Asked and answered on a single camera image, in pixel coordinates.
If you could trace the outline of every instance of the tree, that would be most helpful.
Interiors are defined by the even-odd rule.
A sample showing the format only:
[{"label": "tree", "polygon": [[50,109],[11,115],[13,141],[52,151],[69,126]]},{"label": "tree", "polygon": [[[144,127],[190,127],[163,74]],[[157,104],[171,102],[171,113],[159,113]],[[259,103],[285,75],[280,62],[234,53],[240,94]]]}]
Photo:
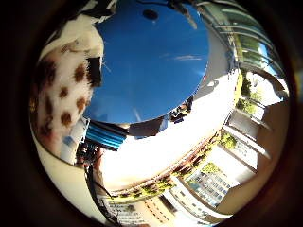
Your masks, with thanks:
[{"label": "tree", "polygon": [[246,74],[242,75],[243,77],[243,82],[242,82],[242,89],[241,89],[241,94],[246,95],[246,96],[251,96],[251,86],[252,83],[247,79]]},{"label": "tree", "polygon": [[203,173],[215,173],[219,171],[219,168],[213,163],[207,163],[201,170]]},{"label": "tree", "polygon": [[237,140],[231,134],[226,132],[221,139],[221,144],[228,149],[233,149],[237,144]]},{"label": "tree", "polygon": [[144,195],[150,195],[150,194],[152,194],[152,192],[154,192],[154,189],[152,189],[151,186],[143,186],[142,192]]},{"label": "tree", "polygon": [[[250,98],[256,100],[256,101],[262,101],[262,92],[260,90],[257,90],[254,93],[250,93]],[[257,110],[257,106],[254,105],[252,102],[246,100],[246,99],[240,99],[237,102],[236,107],[240,110],[243,110],[249,114],[254,114]]]},{"label": "tree", "polygon": [[133,205],[128,205],[126,208],[125,208],[125,211],[126,212],[133,212],[135,211],[135,208]]},{"label": "tree", "polygon": [[196,181],[195,179],[191,179],[188,183],[193,183],[193,184],[195,184],[195,183],[197,183],[197,181]]},{"label": "tree", "polygon": [[119,197],[120,198],[127,198],[127,197],[129,197],[129,194],[121,194]]},{"label": "tree", "polygon": [[138,198],[138,197],[142,196],[142,193],[141,192],[133,193],[132,196],[133,196],[133,198]]}]

